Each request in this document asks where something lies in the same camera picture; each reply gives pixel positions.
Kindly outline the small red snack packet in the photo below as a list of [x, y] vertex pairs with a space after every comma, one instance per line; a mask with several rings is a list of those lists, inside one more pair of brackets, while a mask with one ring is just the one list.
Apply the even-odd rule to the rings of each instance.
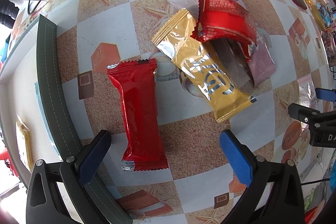
[[246, 60], [257, 46], [256, 23], [252, 14], [232, 0], [198, 0], [199, 17], [192, 38], [201, 43], [232, 39], [239, 43]]

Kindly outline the white pink cookie packet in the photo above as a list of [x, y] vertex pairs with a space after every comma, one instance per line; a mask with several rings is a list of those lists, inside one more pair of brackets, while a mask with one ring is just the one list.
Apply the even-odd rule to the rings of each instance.
[[317, 105], [317, 97], [315, 87], [311, 75], [301, 77], [297, 80], [299, 86], [299, 104], [315, 109]]

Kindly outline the white shallow cardboard box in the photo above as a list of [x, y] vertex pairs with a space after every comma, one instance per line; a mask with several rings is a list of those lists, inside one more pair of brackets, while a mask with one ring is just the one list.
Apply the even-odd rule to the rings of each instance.
[[[17, 115], [30, 130], [34, 160], [48, 162], [76, 154], [100, 130], [112, 140], [124, 136], [120, 96], [106, 71], [92, 68], [99, 51], [105, 63], [119, 61], [114, 44], [98, 40], [102, 26], [79, 26], [75, 14], [39, 15], [19, 21], [1, 69], [1, 128], [21, 180], [30, 172], [19, 157]], [[34, 83], [38, 82], [56, 154], [39, 110]]]

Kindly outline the light blue snack bar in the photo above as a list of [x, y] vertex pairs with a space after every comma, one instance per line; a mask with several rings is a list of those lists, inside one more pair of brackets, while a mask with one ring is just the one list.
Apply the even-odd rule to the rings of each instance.
[[59, 153], [59, 151], [58, 151], [58, 149], [56, 147], [56, 144], [54, 142], [54, 139], [52, 137], [52, 134], [51, 134], [51, 131], [50, 131], [50, 128], [49, 128], [49, 124], [48, 124], [47, 119], [46, 119], [46, 115], [45, 115], [45, 111], [44, 111], [43, 104], [42, 104], [42, 98], [41, 98], [41, 93], [40, 93], [40, 90], [39, 90], [39, 84], [38, 84], [38, 82], [35, 82], [34, 86], [35, 86], [35, 93], [36, 93], [36, 97], [37, 97], [37, 102], [38, 102], [39, 110], [40, 110], [40, 113], [41, 113], [41, 116], [42, 116], [42, 120], [43, 120], [45, 129], [46, 129], [47, 134], [49, 136], [50, 143], [51, 143], [52, 147], [54, 148], [54, 150], [55, 150], [56, 154], [58, 155], [58, 157], [60, 157], [60, 153]]

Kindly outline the gold snack bar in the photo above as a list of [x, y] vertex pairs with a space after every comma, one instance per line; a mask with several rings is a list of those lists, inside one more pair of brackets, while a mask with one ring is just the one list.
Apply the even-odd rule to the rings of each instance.
[[256, 98], [235, 84], [212, 45], [191, 37], [195, 26], [190, 12], [181, 9], [151, 41], [191, 80], [212, 108], [215, 120], [221, 123], [251, 106]]

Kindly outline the yellow clear cracker packet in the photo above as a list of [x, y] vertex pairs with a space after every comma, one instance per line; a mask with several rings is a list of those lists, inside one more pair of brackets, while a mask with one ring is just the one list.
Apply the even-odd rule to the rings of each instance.
[[16, 139], [21, 162], [31, 172], [34, 162], [31, 152], [30, 130], [18, 115], [16, 119]]

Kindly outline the mauve pink snack bar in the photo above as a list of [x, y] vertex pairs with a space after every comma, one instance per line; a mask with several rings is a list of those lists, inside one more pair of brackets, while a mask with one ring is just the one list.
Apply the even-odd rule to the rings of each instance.
[[275, 73], [276, 66], [264, 40], [259, 41], [251, 59], [248, 61], [248, 66], [251, 71], [254, 87], [260, 85]]

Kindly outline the long red snack bar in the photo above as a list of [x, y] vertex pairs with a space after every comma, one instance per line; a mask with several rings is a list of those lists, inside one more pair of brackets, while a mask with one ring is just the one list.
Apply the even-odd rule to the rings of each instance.
[[157, 122], [155, 59], [126, 61], [108, 66], [108, 77], [119, 91], [127, 148], [122, 170], [167, 169], [168, 162]]

